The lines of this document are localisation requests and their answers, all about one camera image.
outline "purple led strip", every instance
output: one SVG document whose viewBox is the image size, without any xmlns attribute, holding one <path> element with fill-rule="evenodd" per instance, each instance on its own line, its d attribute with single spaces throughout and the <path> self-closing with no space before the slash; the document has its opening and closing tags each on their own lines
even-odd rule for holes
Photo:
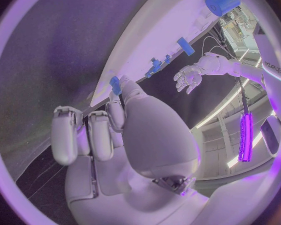
<svg viewBox="0 0 281 225">
<path fill-rule="evenodd" d="M 250 162 L 253 146 L 252 113 L 244 114 L 240 119 L 239 162 Z"/>
</svg>

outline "cable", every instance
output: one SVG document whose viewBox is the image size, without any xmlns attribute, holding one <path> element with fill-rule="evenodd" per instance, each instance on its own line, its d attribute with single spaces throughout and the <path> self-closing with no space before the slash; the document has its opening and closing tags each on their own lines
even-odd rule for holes
<svg viewBox="0 0 281 225">
<path fill-rule="evenodd" d="M 203 54 L 204 54 L 204 44 L 205 44 L 205 40 L 207 39 L 207 38 L 212 38 L 212 39 L 214 39 L 215 41 L 216 41 L 216 43 L 219 45 L 219 46 L 214 46 L 212 49 L 214 49 L 215 47 L 220 47 L 221 49 L 223 49 L 226 53 L 228 53 L 231 57 L 233 57 L 234 59 L 237 59 L 235 56 L 233 56 L 230 52 L 228 52 L 213 36 L 207 36 L 207 37 L 205 37 L 204 38 L 204 40 L 203 40 L 203 45 L 202 45 L 202 55 L 201 55 L 201 57 L 203 57 Z"/>
</svg>

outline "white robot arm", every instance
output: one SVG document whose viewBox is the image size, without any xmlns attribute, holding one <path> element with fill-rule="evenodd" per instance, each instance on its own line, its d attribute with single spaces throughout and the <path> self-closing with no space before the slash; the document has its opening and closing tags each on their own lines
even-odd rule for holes
<svg viewBox="0 0 281 225">
<path fill-rule="evenodd" d="M 202 75 L 224 74 L 251 79 L 261 84 L 264 88 L 261 68 L 244 64 L 236 59 L 228 60 L 226 57 L 212 52 L 206 52 L 205 56 L 201 57 L 194 65 L 182 68 L 175 74 L 174 81 L 177 81 L 176 88 L 178 92 L 188 86 L 186 93 L 190 94 L 201 83 Z"/>
</svg>

